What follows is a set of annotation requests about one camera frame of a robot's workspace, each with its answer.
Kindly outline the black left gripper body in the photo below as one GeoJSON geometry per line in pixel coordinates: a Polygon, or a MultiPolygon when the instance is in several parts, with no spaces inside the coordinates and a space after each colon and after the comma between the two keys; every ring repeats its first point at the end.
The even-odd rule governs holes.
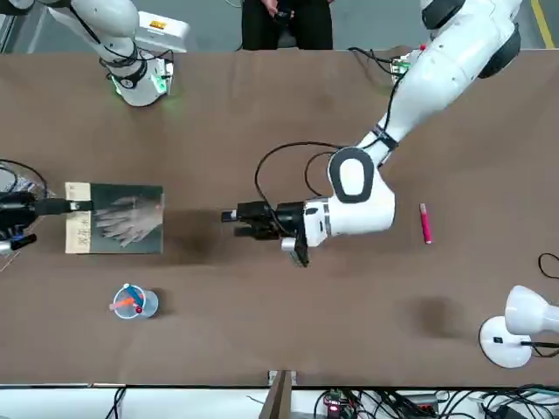
{"type": "Polygon", "coordinates": [[[305,236],[304,227],[304,202],[280,203],[276,210],[276,237],[305,236]]]}

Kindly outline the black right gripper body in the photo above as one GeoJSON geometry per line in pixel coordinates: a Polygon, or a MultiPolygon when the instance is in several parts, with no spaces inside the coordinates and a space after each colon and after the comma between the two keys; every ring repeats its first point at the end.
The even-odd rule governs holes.
{"type": "Polygon", "coordinates": [[[31,192],[1,193],[1,229],[25,229],[35,222],[36,197],[31,192]]]}

